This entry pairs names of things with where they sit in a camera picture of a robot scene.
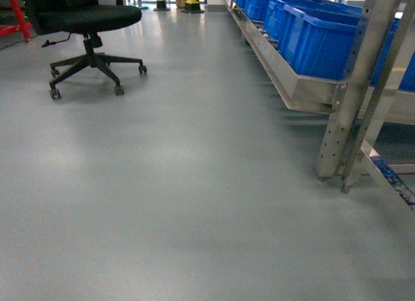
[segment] traffic cone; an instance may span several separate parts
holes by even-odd
[[[186,14],[201,14],[204,10],[200,9],[199,0],[185,0],[184,10],[182,12]]]
[[[166,6],[166,0],[157,0],[157,5],[154,11],[170,11]]]

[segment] shelf upright post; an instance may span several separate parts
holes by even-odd
[[[361,150],[362,145],[364,144],[365,148],[373,148],[375,145],[390,106],[394,101],[396,91],[415,52],[414,40],[415,0],[408,0],[342,175],[344,179],[342,191],[344,193],[347,193],[350,187],[357,183],[361,177],[360,166],[364,158],[364,152]]]
[[[340,175],[339,167],[350,132],[400,2],[401,0],[365,1],[343,81],[333,95],[332,113],[315,168],[319,180]]]

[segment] chair caster wheel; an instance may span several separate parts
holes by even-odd
[[[140,75],[143,74],[147,74],[147,66],[139,66],[138,67],[138,71],[140,72]]]
[[[56,88],[49,90],[49,93],[51,94],[51,98],[52,98],[53,100],[58,100],[58,99],[61,99],[61,98],[62,98],[62,97],[60,96],[60,92],[59,92],[59,90],[58,90],[58,89],[56,89]]]
[[[60,75],[60,72],[59,72],[59,70],[58,70],[58,69],[53,69],[53,70],[51,71],[51,74],[52,74],[52,77],[53,77],[53,78],[56,78],[57,76],[59,76],[59,75]]]
[[[115,94],[116,95],[124,95],[124,88],[119,85],[115,87]]]

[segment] red and white traffic cone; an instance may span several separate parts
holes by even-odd
[[[170,8],[167,8],[166,0],[157,0],[157,7],[154,11],[170,11]]]

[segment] office chair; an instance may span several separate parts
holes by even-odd
[[[52,99],[60,99],[61,95],[56,85],[87,66],[97,67],[115,82],[115,93],[124,95],[124,89],[109,65],[112,62],[138,63],[139,73],[147,73],[142,59],[109,56],[95,53],[94,48],[102,46],[98,32],[117,30],[137,23],[141,19],[140,9],[134,6],[99,5],[98,0],[24,0],[26,13],[37,34],[44,35],[55,32],[82,34],[86,54],[51,63],[53,79],[49,82]],[[59,42],[49,42],[42,47]],[[70,66],[62,73],[56,68]]]

